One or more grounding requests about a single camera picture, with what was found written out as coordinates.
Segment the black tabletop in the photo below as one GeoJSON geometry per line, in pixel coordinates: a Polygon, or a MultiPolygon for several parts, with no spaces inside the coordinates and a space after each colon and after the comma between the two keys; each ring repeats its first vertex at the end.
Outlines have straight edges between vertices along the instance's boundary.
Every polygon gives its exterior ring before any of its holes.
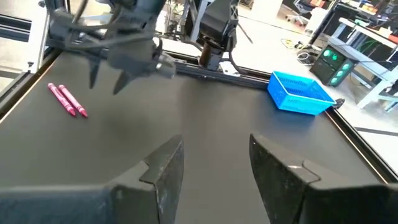
{"type": "Polygon", "coordinates": [[[103,63],[94,89],[88,62],[63,53],[0,123],[0,187],[104,183],[176,134],[185,142],[177,223],[267,223],[249,160],[249,135],[361,182],[377,179],[324,115],[279,111],[266,91],[177,75],[112,89],[103,63]],[[68,115],[47,89],[64,84],[89,118],[68,115]]]}

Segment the chair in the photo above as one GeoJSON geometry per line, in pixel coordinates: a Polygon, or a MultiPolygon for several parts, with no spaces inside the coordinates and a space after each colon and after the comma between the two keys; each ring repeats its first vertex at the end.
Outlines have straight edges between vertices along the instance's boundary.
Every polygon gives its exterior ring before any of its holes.
{"type": "Polygon", "coordinates": [[[302,15],[309,13],[312,9],[315,9],[316,6],[311,5],[310,3],[305,2],[305,0],[295,0],[293,2],[294,6],[298,9],[298,15],[287,15],[285,18],[288,22],[294,19],[294,22],[299,22],[300,27],[305,25],[306,18],[302,15]]]}

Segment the white desk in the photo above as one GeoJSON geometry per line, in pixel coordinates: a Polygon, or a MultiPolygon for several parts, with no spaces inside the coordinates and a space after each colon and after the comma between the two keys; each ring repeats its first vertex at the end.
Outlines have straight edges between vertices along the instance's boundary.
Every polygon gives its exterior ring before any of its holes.
{"type": "Polygon", "coordinates": [[[361,52],[358,52],[355,49],[355,46],[353,46],[354,41],[359,37],[360,34],[367,35],[368,37],[371,37],[372,39],[392,49],[395,48],[397,44],[345,18],[340,18],[339,21],[341,22],[341,24],[337,28],[335,33],[332,35],[332,37],[329,39],[329,43],[332,46],[333,45],[337,46],[343,49],[345,52],[349,53],[353,58],[359,60],[360,64],[364,68],[366,68],[367,70],[369,70],[370,72],[372,72],[381,79],[379,84],[372,86],[371,91],[357,104],[357,106],[359,108],[364,108],[368,103],[372,102],[372,100],[375,98],[380,98],[383,100],[389,100],[393,102],[398,101],[398,97],[389,96],[387,93],[384,92],[385,88],[391,86],[391,84],[398,79],[398,67],[393,69],[393,71],[389,71],[380,64],[376,62],[371,62],[372,60],[369,57],[365,56],[361,52]],[[340,34],[342,33],[342,31],[345,29],[346,26],[352,27],[354,29],[354,33],[347,40],[347,42],[344,43],[343,41],[339,40],[338,37],[340,36],[340,34]]]}

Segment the pink crayon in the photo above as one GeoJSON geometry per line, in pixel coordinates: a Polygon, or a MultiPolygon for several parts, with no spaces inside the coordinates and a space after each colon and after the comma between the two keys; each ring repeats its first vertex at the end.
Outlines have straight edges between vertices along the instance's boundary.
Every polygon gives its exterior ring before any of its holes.
{"type": "Polygon", "coordinates": [[[59,89],[65,95],[65,97],[69,100],[69,102],[79,111],[81,115],[84,117],[88,117],[86,110],[84,107],[79,104],[75,97],[68,91],[68,89],[64,85],[59,85],[59,89]]]}
{"type": "Polygon", "coordinates": [[[68,100],[63,97],[58,88],[53,83],[49,83],[47,86],[54,96],[57,97],[57,100],[62,104],[62,106],[68,111],[68,113],[70,113],[72,116],[76,116],[75,110],[70,105],[68,100]]]}

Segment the blue plastic basket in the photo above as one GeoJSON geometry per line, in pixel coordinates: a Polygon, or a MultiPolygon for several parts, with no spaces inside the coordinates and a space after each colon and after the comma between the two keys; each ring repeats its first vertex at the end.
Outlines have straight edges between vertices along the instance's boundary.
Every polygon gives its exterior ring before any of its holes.
{"type": "Polygon", "coordinates": [[[336,102],[313,79],[272,72],[268,92],[280,110],[318,115],[336,102]]]}

